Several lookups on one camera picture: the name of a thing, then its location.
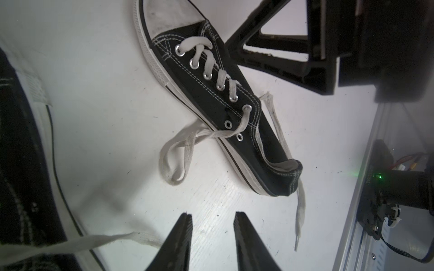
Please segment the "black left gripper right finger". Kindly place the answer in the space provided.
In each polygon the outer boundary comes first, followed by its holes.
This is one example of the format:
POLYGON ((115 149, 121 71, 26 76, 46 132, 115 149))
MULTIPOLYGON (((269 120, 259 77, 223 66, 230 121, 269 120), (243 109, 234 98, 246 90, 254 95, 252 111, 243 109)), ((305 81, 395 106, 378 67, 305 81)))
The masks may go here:
POLYGON ((239 271, 281 271, 246 213, 236 212, 234 231, 239 271))

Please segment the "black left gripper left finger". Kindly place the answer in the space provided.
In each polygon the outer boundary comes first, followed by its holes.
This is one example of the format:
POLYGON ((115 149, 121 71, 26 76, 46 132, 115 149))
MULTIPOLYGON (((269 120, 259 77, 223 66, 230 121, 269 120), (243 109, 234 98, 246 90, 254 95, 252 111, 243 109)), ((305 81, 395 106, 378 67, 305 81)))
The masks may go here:
POLYGON ((188 271, 192 232, 192 215, 182 213, 146 271, 188 271))

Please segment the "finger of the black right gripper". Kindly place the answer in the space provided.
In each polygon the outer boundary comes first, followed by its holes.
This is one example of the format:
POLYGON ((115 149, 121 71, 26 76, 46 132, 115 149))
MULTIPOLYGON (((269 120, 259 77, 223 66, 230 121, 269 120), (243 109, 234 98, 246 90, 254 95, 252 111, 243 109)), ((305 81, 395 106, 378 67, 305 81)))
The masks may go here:
POLYGON ((225 43, 232 60, 320 95, 336 85, 339 1, 306 1, 305 35, 263 33, 288 1, 262 1, 225 43))

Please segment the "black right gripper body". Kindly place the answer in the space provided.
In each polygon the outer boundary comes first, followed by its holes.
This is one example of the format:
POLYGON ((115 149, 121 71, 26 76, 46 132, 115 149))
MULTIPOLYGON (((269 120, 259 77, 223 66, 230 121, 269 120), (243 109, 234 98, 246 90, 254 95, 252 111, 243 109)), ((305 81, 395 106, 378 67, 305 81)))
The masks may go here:
POLYGON ((434 71, 433 1, 342 1, 338 86, 373 85, 376 102, 416 102, 434 71))

